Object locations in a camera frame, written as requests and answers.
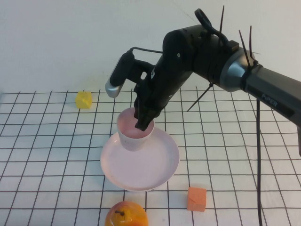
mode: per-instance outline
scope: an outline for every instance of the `pink plate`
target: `pink plate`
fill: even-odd
[[[149,191],[164,184],[176,171],[179,160],[177,144],[158,128],[136,152],[122,147],[115,133],[103,147],[100,157],[105,176],[128,191]]]

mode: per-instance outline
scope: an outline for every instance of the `yellow cube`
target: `yellow cube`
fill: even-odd
[[[92,93],[91,92],[78,92],[76,99],[77,108],[90,109],[92,105]]]

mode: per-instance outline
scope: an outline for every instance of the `orange cube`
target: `orange cube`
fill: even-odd
[[[206,189],[188,188],[187,210],[204,212],[206,208]]]

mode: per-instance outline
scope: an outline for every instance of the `orange fruit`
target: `orange fruit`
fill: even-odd
[[[145,210],[134,202],[114,205],[107,214],[105,226],[148,226]]]

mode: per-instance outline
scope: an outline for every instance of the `fruit stem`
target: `fruit stem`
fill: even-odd
[[[124,216],[124,211],[118,211],[118,210],[116,210],[115,213],[120,213],[120,215]]]

